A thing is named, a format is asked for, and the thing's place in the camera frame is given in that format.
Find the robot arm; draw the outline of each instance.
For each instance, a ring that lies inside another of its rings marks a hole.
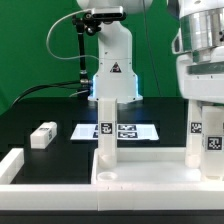
[[[172,48],[174,54],[182,54],[177,58],[181,94],[223,103],[224,0],[179,0],[179,7],[180,29]]]
[[[77,0],[83,9],[122,6],[127,14],[142,12],[143,1],[145,2],[145,7],[149,8],[152,0]]]
[[[127,104],[142,100],[138,94],[138,77],[132,69],[132,35],[121,25],[125,15],[144,12],[152,0],[77,0],[83,9],[91,9],[87,22],[87,33],[98,30],[99,70],[93,77],[89,101],[101,98],[116,98],[118,103]]]

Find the green backdrop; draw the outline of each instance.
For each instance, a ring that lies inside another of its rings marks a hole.
[[[0,113],[3,113],[24,90],[79,78],[79,61],[60,61],[47,52],[45,41],[52,24],[71,12],[78,11],[75,0],[0,0]],[[155,70],[163,97],[179,96],[175,56],[171,42],[178,21],[166,10],[166,0],[154,0],[147,12]],[[130,15],[123,22],[133,34],[133,68],[139,75],[143,96],[157,97],[158,89],[147,50],[143,14]],[[85,38],[86,53],[97,56],[97,37]],[[71,20],[60,24],[51,39],[51,48],[60,56],[78,54],[77,37]],[[97,61],[87,60],[88,71],[97,71]],[[71,90],[49,89],[29,95],[69,96]]]

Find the black sticker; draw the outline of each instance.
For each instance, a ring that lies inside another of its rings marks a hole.
[[[137,132],[118,132],[118,138],[129,138],[136,139],[138,138]]]
[[[48,131],[49,128],[39,128],[39,131]]]
[[[192,134],[201,134],[202,132],[202,123],[191,122],[191,133]]]
[[[119,124],[118,125],[118,131],[137,131],[136,125],[132,124]]]
[[[121,69],[120,69],[120,67],[119,67],[119,65],[118,65],[117,62],[114,64],[114,66],[113,66],[113,68],[110,70],[110,72],[112,72],[112,73],[121,73]]]
[[[93,133],[93,138],[98,138],[98,132]]]
[[[110,135],[113,134],[112,123],[101,123],[101,134]]]
[[[222,150],[222,137],[208,137],[208,150]]]
[[[49,138],[49,140],[51,140],[52,137],[53,137],[53,136],[52,136],[52,130],[50,130],[50,131],[49,131],[49,134],[48,134],[48,138]]]

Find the black tabletop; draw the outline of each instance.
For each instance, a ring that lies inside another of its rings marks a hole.
[[[118,123],[155,124],[159,141],[118,141],[118,147],[184,147],[187,101],[145,98],[118,110]],[[30,134],[54,121],[58,134],[45,150],[31,150]],[[0,116],[0,159],[24,148],[25,164],[12,184],[90,184],[97,141],[71,141],[77,124],[96,124],[97,108],[76,98],[25,99]],[[222,223],[222,211],[0,211],[0,223]]]

